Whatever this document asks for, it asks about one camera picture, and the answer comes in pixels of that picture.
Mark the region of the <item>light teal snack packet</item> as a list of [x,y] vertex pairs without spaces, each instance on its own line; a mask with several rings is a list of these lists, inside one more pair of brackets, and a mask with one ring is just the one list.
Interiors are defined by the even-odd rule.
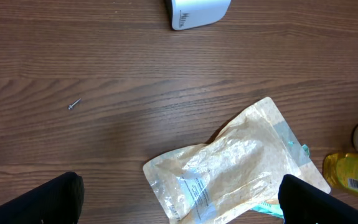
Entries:
[[[293,141],[289,141],[288,144],[290,146],[294,146]],[[307,145],[302,145],[301,147],[303,148],[307,157],[309,157],[310,156],[309,147]],[[270,204],[267,202],[263,202],[255,207],[253,207],[251,210],[284,219],[283,211],[279,204],[273,205],[273,204]]]

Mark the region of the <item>yellow Vim dish soap bottle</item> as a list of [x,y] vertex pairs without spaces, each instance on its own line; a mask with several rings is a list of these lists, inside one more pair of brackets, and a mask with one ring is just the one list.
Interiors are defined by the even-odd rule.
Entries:
[[358,197],[358,154],[340,152],[326,156],[323,176],[331,187]]

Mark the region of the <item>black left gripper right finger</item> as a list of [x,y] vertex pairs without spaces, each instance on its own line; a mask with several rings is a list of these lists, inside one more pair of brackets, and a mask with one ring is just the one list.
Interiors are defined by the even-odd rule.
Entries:
[[358,210],[290,174],[278,200],[285,224],[358,224]]

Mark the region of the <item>cream brown bread bag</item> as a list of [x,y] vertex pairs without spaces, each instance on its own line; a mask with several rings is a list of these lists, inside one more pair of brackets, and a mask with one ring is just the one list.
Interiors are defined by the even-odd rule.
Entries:
[[276,205],[286,174],[331,191],[269,97],[211,143],[161,154],[143,172],[171,223],[228,223],[258,205]]

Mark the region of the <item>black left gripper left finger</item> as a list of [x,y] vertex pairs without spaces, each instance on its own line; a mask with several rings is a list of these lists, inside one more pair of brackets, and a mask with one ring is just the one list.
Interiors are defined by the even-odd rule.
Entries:
[[84,195],[82,177],[66,172],[0,205],[0,224],[77,223]]

